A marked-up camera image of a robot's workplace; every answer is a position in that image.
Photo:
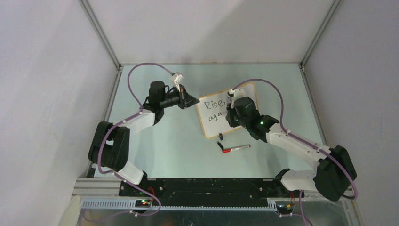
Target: whiteboard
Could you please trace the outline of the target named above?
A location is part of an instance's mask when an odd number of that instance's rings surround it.
[[[255,84],[247,83],[240,88],[255,102],[256,108],[259,109]],[[227,91],[228,89],[199,98],[198,115],[204,136],[208,139],[218,136],[219,133],[225,134],[242,128],[242,126],[230,127],[226,120],[226,107],[228,103],[231,103],[231,97],[229,97]]]

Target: white connector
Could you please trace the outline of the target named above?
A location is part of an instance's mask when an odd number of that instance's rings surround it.
[[[179,90],[180,92],[180,81],[183,79],[183,75],[180,72],[176,72],[170,78],[173,82],[173,85]]]
[[[235,90],[229,89],[227,92],[229,95],[233,94],[233,100],[231,101],[231,108],[234,108],[234,101],[241,97],[246,97],[247,95],[245,94],[245,91],[241,88],[237,88]]]

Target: cable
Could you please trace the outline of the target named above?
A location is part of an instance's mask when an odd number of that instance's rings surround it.
[[[302,220],[303,220],[303,222],[305,223],[305,225],[307,226],[307,223],[306,223],[306,217],[305,217],[305,213],[303,212],[303,207],[302,207],[302,194],[303,194],[303,190],[301,190],[301,192],[299,193],[299,208],[301,209],[301,217],[302,217]]]
[[[157,64],[157,63],[149,63],[149,62],[137,64],[136,66],[134,66],[134,67],[130,70],[130,72],[129,72],[129,74],[128,74],[128,87],[129,87],[130,93],[132,94],[132,96],[134,97],[134,99],[137,101],[137,103],[140,105],[140,111],[143,109],[143,106],[142,106],[141,102],[137,99],[136,95],[133,93],[132,88],[130,87],[130,75],[132,74],[132,72],[133,72],[136,68],[138,68],[138,67],[140,67],[140,66],[143,66],[143,65],[155,65],[155,66],[158,66],[158,67],[164,69],[164,70],[167,71],[170,75],[173,75],[173,72],[171,72],[169,69],[165,68],[164,66],[162,66],[162,65],[160,65],[160,64]]]
[[[107,131],[107,133],[106,133],[105,136],[104,136],[103,141],[101,142],[100,149],[99,149],[99,151],[98,151],[97,168],[98,168],[98,171],[99,171],[101,174],[113,173],[117,178],[121,179],[122,181],[125,181],[125,182],[126,182],[127,184],[129,184],[130,186],[134,187],[135,189],[139,190],[140,192],[143,192],[143,193],[146,194],[146,195],[149,195],[149,196],[152,198],[152,200],[156,200],[156,201],[158,202],[158,205],[159,205],[159,206],[158,206],[158,209],[156,209],[154,212],[148,213],[148,214],[146,214],[146,213],[137,213],[137,212],[134,212],[134,211],[132,211],[132,210],[124,210],[124,211],[117,212],[117,213],[115,213],[115,214],[112,214],[112,215],[110,215],[110,216],[107,216],[107,217],[105,217],[105,218],[103,218],[103,219],[99,219],[99,220],[89,220],[89,219],[87,219],[85,216],[83,216],[83,219],[86,220],[86,221],[89,221],[89,222],[92,222],[92,223],[100,223],[100,222],[103,222],[103,221],[105,221],[105,220],[107,220],[107,219],[110,219],[110,218],[112,218],[112,217],[114,217],[114,216],[117,216],[117,215],[119,215],[119,214],[122,214],[122,213],[134,213],[135,216],[151,216],[151,215],[154,215],[154,214],[156,214],[157,212],[159,212],[160,209],[162,208],[162,204],[161,204],[160,200],[159,200],[154,194],[151,194],[151,193],[149,193],[149,192],[147,192],[147,191],[145,191],[145,190],[139,188],[137,185],[131,183],[131,182],[128,181],[128,180],[126,180],[124,177],[122,177],[122,176],[119,175],[118,173],[114,172],[113,170],[103,171],[103,170],[101,169],[101,156],[102,156],[102,154],[103,154],[103,149],[104,149],[105,143],[106,143],[106,141],[107,141],[109,135],[111,134],[111,132],[112,132],[117,126],[123,124],[124,121],[129,121],[129,120],[131,120],[131,119],[133,119],[133,118],[139,116],[140,113],[141,113],[142,110],[143,110],[143,105],[142,105],[141,102],[138,100],[138,98],[136,97],[136,95],[133,93],[132,88],[131,88],[131,86],[130,86],[130,75],[132,74],[132,72],[133,72],[136,68],[138,68],[138,67],[140,67],[140,66],[142,66],[142,65],[155,65],[155,66],[158,66],[158,67],[164,69],[164,70],[167,71],[169,74],[173,75],[173,72],[171,72],[169,69],[167,69],[167,68],[165,68],[164,66],[162,66],[162,65],[160,65],[160,64],[157,64],[157,63],[141,63],[141,64],[137,64],[136,66],[134,66],[134,67],[129,71],[129,74],[128,74],[128,87],[129,87],[129,91],[130,91],[130,93],[132,94],[132,96],[134,97],[134,99],[137,101],[137,103],[139,104],[139,106],[140,106],[140,111],[137,112],[136,114],[133,114],[132,116],[129,116],[129,117],[125,118],[124,120],[121,120],[121,121],[115,123],[115,124]]]
[[[152,194],[155,196],[155,191],[154,191],[154,189],[153,189],[152,187],[149,187],[148,189],[151,190],[151,191],[152,191]]]
[[[314,144],[309,143],[308,141],[306,141],[306,140],[304,140],[304,139],[302,139],[302,138],[296,136],[295,134],[293,134],[293,133],[291,133],[291,132],[287,133],[287,129],[286,129],[286,128],[284,127],[284,125],[283,125],[283,114],[284,114],[284,100],[283,100],[283,96],[282,96],[280,90],[279,90],[273,83],[271,83],[270,81],[264,80],[264,79],[248,79],[248,80],[245,80],[245,81],[241,82],[241,83],[238,84],[237,86],[235,86],[235,87],[233,88],[233,90],[236,89],[236,88],[238,88],[239,86],[241,86],[241,85],[243,85],[243,84],[245,84],[245,83],[251,82],[251,81],[263,81],[263,82],[266,82],[267,84],[271,85],[271,86],[277,91],[277,93],[278,93],[278,95],[279,95],[279,97],[280,97],[280,101],[281,101],[281,113],[280,113],[280,125],[281,125],[281,129],[282,129],[287,135],[289,135],[290,137],[292,137],[292,138],[298,140],[299,142],[301,142],[301,143],[303,143],[303,144],[308,145],[309,147],[311,147],[311,148],[313,148],[313,149],[315,149],[315,150],[318,150],[320,153],[322,153],[323,155],[325,155],[325,156],[327,156],[329,159],[331,159],[331,160],[335,163],[335,165],[337,165],[338,168],[344,173],[344,175],[346,176],[346,178],[347,178],[348,181],[350,182],[350,184],[351,184],[351,186],[352,186],[352,189],[353,189],[353,196],[346,196],[346,195],[345,195],[345,196],[343,196],[343,197],[348,198],[348,199],[352,199],[352,200],[353,200],[353,199],[356,199],[356,198],[358,197],[358,189],[357,189],[355,183],[353,182],[351,176],[350,176],[349,173],[345,170],[345,168],[344,168],[333,156],[331,156],[330,154],[328,154],[328,153],[327,153],[326,151],[324,151],[323,149],[318,148],[318,147],[315,146]]]
[[[166,91],[166,93],[168,93],[169,92],[169,90],[170,90],[170,86],[168,86],[168,85],[165,85],[165,87],[168,87],[168,90]]]
[[[296,199],[295,199],[294,192],[291,192],[291,196],[292,196],[292,198],[294,199],[294,204],[292,204],[292,205],[295,206],[295,204],[296,204]]]
[[[279,215],[280,217],[292,217],[292,216],[301,217],[301,214],[297,214],[297,213],[292,213],[292,214],[281,214],[281,213],[279,213],[279,211],[276,211],[275,213],[276,213],[277,215]],[[311,222],[307,217],[305,217],[305,220],[306,220],[311,226],[314,226],[314,225],[312,224],[312,222]]]

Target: red wire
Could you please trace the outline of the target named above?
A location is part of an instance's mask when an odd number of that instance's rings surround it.
[[[152,194],[155,196],[155,191],[154,191],[154,189],[152,187],[149,187],[148,190],[151,190]]]
[[[296,200],[295,200],[295,196],[294,196],[294,192],[291,192],[291,195],[290,195],[293,199],[294,199],[294,204],[292,204],[292,205],[295,205],[296,204]]]

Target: metal frame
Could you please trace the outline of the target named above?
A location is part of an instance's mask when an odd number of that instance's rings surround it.
[[[98,19],[97,19],[96,15],[94,14],[93,8],[91,7],[90,3],[88,2],[88,0],[78,0],[78,1],[79,1],[80,5],[82,6],[83,10],[85,11],[86,16],[88,17],[88,20],[90,21],[91,25],[93,26],[94,31],[97,33],[98,38],[100,39],[105,50],[107,51],[108,55],[110,56],[116,69],[117,70],[120,69],[120,62],[119,62],[118,58],[116,57],[116,54],[113,51],[111,44],[108,41],[108,38],[104,33],[104,30],[101,28],[101,25],[98,22]]]
[[[101,28],[98,19],[88,2],[88,0],[78,0],[85,11],[88,20],[93,26],[93,29],[97,33],[102,45],[104,46],[105,50],[107,51],[108,55],[110,56],[112,62],[116,68],[116,75],[113,81],[112,89],[110,91],[110,96],[107,101],[107,106],[103,113],[103,120],[108,120],[112,105],[115,99],[115,94],[118,89],[121,73],[123,66],[119,62],[115,52],[113,51],[111,44],[106,37],[103,29]],[[322,34],[326,30],[327,25],[329,24],[332,16],[336,12],[341,0],[334,0],[327,15],[325,16],[323,22],[321,23],[315,37],[313,38],[308,50],[306,51],[302,61],[299,63],[299,69],[301,71],[301,75],[303,78],[303,82],[306,88],[306,92],[308,93],[309,101],[316,119],[316,123],[324,144],[327,144],[327,139],[324,133],[324,130],[321,126],[320,116],[318,114],[314,98],[311,93],[311,89],[309,87],[308,81],[306,79],[305,74],[305,66],[308,62],[312,52],[314,51],[315,47],[317,46]],[[76,180],[75,188],[72,193],[72,198],[76,195],[81,196],[83,202],[82,207],[93,208],[93,209],[130,209],[134,205],[132,204],[135,200],[140,200],[142,197],[119,197],[119,189],[120,189],[121,181],[117,178],[78,178]],[[304,201],[325,201],[324,197],[320,197],[316,192],[306,192],[306,196],[303,198]],[[266,211],[274,211],[276,209],[276,202],[288,201],[288,198],[268,198],[269,207],[261,208],[261,209],[253,209],[253,210],[266,210]],[[342,199],[343,208],[346,210],[346,217],[348,224],[350,226],[355,225],[364,225],[362,222],[362,218],[359,214],[359,209],[357,203],[355,201],[347,201],[346,199]],[[198,210],[198,208],[185,208],[185,207],[164,207],[170,210]],[[248,208],[204,208],[204,210],[251,210]]]
[[[327,25],[330,23],[330,20],[333,17],[334,13],[336,12],[340,3],[341,0],[334,0],[333,4],[331,4],[330,9],[327,12],[327,15],[324,17],[324,20],[321,23],[319,29],[317,30],[316,35],[314,36],[313,41],[311,42],[311,45],[309,46],[308,50],[305,53],[305,56],[301,61],[302,66],[305,66],[306,63],[308,62],[313,50],[315,49],[317,43],[319,42],[322,34],[326,30]]]

